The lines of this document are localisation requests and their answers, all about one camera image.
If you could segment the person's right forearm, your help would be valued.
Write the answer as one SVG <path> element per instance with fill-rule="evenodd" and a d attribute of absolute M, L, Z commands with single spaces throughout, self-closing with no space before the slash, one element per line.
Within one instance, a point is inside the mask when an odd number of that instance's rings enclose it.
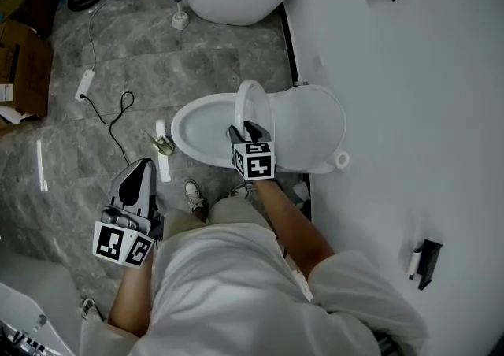
<path fill-rule="evenodd" d="M 335 251 L 274 180 L 254 181 L 254 188 L 280 242 L 308 279 L 314 268 Z"/>

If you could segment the white brush holder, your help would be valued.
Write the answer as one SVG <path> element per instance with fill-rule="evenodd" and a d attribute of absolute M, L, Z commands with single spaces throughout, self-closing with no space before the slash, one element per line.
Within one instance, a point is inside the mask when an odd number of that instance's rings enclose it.
<path fill-rule="evenodd" d="M 177 11 L 172 16 L 172 26 L 177 31 L 183 31 L 189 25 L 189 22 L 189 16 L 184 11 Z"/>

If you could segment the person's white shirt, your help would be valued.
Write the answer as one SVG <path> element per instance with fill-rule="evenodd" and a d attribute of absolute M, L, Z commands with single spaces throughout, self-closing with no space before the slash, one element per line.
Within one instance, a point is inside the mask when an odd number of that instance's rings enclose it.
<path fill-rule="evenodd" d="M 185 232 L 157 253 L 147 333 L 86 321 L 80 356 L 381 356 L 377 334 L 421 352 L 421 316 L 362 254 L 323 260 L 308 285 L 310 297 L 266 228 Z"/>

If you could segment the large open cardboard box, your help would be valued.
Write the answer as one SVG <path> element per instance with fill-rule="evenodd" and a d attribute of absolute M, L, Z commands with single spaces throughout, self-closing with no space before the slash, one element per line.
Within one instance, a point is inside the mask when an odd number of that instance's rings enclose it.
<path fill-rule="evenodd" d="M 47 115 L 54 51 L 28 26 L 15 20 L 0 24 L 0 106 L 9 106 L 37 121 Z M 0 131 L 18 124 L 0 117 Z"/>

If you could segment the white slipper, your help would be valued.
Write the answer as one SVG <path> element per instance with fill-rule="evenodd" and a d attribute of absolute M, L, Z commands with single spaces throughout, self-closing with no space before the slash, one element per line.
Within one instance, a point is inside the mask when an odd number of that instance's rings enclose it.
<path fill-rule="evenodd" d="M 104 321 L 102 313 L 93 298 L 87 297 L 83 299 L 80 303 L 80 309 L 84 320 Z"/>

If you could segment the white bathtub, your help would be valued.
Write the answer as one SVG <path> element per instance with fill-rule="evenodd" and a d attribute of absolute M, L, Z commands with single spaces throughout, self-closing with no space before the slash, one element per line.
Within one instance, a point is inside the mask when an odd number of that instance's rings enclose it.
<path fill-rule="evenodd" d="M 0 250 L 0 321 L 61 356 L 78 356 L 81 296 L 60 264 Z"/>

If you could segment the small cardboard box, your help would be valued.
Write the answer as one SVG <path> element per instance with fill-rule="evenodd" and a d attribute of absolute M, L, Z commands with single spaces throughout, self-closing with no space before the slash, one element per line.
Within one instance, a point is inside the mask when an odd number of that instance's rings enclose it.
<path fill-rule="evenodd" d="M 57 4 L 58 0 L 0 0 L 0 23 L 15 20 L 46 39 L 52 32 Z"/>

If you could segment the black paper holder with roll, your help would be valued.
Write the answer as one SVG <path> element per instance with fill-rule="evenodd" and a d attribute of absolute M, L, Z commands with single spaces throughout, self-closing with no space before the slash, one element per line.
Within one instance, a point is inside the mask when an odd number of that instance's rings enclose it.
<path fill-rule="evenodd" d="M 421 277 L 417 287 L 419 291 L 423 291 L 432 282 L 432 275 L 442 247 L 443 244 L 441 243 L 425 239 L 418 248 L 413 250 L 413 254 L 417 259 L 417 266 L 410 276 L 411 279 L 415 274 Z"/>

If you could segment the person's right shoe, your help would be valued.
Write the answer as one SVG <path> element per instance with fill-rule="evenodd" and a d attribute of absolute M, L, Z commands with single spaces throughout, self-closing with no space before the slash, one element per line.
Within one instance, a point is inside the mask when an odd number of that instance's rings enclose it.
<path fill-rule="evenodd" d="M 230 190 L 228 197 L 229 198 L 242 198 L 245 200 L 250 200 L 251 196 L 252 196 L 252 194 L 251 194 L 252 190 L 253 189 L 245 183 L 239 184 Z"/>

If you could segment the person's beige shorts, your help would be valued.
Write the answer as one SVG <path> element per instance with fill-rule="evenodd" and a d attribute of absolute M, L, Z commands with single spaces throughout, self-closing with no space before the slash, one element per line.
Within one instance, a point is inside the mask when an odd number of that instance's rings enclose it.
<path fill-rule="evenodd" d="M 224 224 L 255 224 L 272 231 L 267 220 L 243 198 L 228 197 L 216 202 L 207 216 L 209 223 L 199 220 L 193 213 L 172 209 L 165 215 L 163 240 L 191 230 Z"/>

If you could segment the crumpled white wrapping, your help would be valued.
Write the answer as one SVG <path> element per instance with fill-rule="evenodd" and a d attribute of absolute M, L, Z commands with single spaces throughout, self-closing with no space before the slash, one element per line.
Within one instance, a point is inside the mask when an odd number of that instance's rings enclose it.
<path fill-rule="evenodd" d="M 302 203 L 309 202 L 311 200 L 308 184 L 304 180 L 297 182 L 292 187 L 292 191 L 296 194 L 296 196 L 301 200 Z"/>

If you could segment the white toilet bowl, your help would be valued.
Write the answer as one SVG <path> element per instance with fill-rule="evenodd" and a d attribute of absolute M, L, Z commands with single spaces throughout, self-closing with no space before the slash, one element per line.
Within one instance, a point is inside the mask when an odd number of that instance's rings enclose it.
<path fill-rule="evenodd" d="M 243 138 L 244 121 L 267 129 L 274 142 L 269 95 L 255 80 L 243 81 L 235 93 L 198 98 L 180 109 L 172 120 L 171 135 L 176 146 L 189 157 L 207 165 L 229 168 L 232 145 L 228 128 L 235 125 Z"/>

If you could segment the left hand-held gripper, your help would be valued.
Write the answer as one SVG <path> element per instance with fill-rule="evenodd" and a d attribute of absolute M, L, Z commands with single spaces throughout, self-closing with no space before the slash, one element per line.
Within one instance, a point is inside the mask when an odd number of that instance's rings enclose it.
<path fill-rule="evenodd" d="M 161 241 L 164 217 L 154 211 L 157 170 L 150 158 L 127 166 L 113 180 L 109 204 L 94 224 L 92 254 L 114 264 L 139 268 Z"/>

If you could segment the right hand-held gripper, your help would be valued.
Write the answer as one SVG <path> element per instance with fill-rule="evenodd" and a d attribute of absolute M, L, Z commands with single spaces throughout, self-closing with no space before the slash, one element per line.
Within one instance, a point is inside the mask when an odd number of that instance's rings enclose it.
<path fill-rule="evenodd" d="M 252 143 L 244 143 L 233 124 L 228 128 L 235 170 L 245 181 L 273 179 L 276 155 L 270 132 L 251 121 L 244 121 L 243 126 Z"/>

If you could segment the person's shoe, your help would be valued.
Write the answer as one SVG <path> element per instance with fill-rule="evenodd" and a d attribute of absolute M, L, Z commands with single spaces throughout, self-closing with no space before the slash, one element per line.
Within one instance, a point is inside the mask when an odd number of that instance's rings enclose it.
<path fill-rule="evenodd" d="M 230 190 L 228 197 L 229 198 L 242 198 L 245 200 L 250 200 L 251 196 L 252 196 L 252 194 L 251 194 L 252 190 L 253 189 L 245 183 L 239 184 Z"/>
<path fill-rule="evenodd" d="M 196 210 L 206 212 L 208 210 L 208 206 L 206 204 L 206 200 L 203 197 L 201 189 L 193 179 L 185 181 L 183 192 L 192 212 Z"/>

